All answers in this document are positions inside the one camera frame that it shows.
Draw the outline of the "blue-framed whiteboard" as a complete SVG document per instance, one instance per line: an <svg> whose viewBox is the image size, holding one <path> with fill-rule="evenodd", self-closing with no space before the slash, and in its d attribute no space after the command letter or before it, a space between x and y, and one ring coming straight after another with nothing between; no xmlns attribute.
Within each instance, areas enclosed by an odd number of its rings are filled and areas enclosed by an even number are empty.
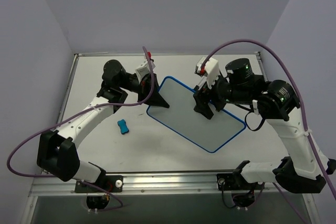
<svg viewBox="0 0 336 224"><path fill-rule="evenodd" d="M224 145L246 129L246 124L232 113L214 111L211 119L194 111L194 90L177 79L167 76L163 79L159 94L170 107L149 106L147 115L188 141L207 151L216 153Z"/></svg>

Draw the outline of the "blue whiteboard eraser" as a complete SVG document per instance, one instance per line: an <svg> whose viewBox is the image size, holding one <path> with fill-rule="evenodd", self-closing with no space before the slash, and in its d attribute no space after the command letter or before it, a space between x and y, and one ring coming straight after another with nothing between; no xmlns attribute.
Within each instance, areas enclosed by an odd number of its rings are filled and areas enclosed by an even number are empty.
<svg viewBox="0 0 336 224"><path fill-rule="evenodd" d="M120 129L120 133L122 135L129 133L129 128L128 128L127 123L126 123L126 121L124 119L119 120L117 122L117 125L118 125L118 127Z"/></svg>

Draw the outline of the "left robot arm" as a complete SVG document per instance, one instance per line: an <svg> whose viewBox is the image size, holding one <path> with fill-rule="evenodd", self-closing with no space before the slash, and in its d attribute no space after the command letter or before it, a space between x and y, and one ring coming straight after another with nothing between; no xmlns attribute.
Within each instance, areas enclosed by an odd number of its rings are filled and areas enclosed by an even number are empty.
<svg viewBox="0 0 336 224"><path fill-rule="evenodd" d="M92 191L102 191L107 183L106 171L98 165L81 161L77 149L103 120L124 105L128 91L138 95L138 103L169 108L158 92L154 67L154 61L150 59L140 64L134 73L128 73L119 61L106 62L101 88L80 115L41 134L37 165L64 182L84 180Z"/></svg>

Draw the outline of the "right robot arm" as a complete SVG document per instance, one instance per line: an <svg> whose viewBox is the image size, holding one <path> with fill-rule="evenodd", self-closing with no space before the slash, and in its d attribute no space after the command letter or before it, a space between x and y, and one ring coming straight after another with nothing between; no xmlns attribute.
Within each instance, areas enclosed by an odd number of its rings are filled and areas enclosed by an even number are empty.
<svg viewBox="0 0 336 224"><path fill-rule="evenodd" d="M312 137L305 130L302 119L302 104L293 87L283 81L265 81L256 75L247 58L239 58L225 67L223 76L216 59L201 58L195 73L205 82L195 88L194 111L210 120L216 111L227 104L248 105L249 112L259 114L278 134L288 156L279 161L254 163L243 161L233 171L235 187L244 189L257 183L278 183L294 194L318 194L327 181L323 173L335 171L335 160L327 158L310 143Z"/></svg>

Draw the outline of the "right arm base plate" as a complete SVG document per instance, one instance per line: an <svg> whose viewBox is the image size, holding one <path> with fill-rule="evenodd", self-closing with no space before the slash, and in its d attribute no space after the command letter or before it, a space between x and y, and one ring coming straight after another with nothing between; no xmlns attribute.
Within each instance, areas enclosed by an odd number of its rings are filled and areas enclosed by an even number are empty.
<svg viewBox="0 0 336 224"><path fill-rule="evenodd" d="M238 190L239 187L232 173L216 174L218 190L229 191Z"/></svg>

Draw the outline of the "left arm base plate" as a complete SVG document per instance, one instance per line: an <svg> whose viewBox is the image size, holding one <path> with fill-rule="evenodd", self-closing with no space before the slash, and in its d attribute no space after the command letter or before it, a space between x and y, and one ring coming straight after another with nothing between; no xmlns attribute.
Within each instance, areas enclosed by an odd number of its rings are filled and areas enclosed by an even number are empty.
<svg viewBox="0 0 336 224"><path fill-rule="evenodd" d="M123 188L123 176L121 175L107 175L103 181L101 188L110 193L120 193ZM92 186L88 186L76 181L75 193L102 193L101 190L95 189Z"/></svg>

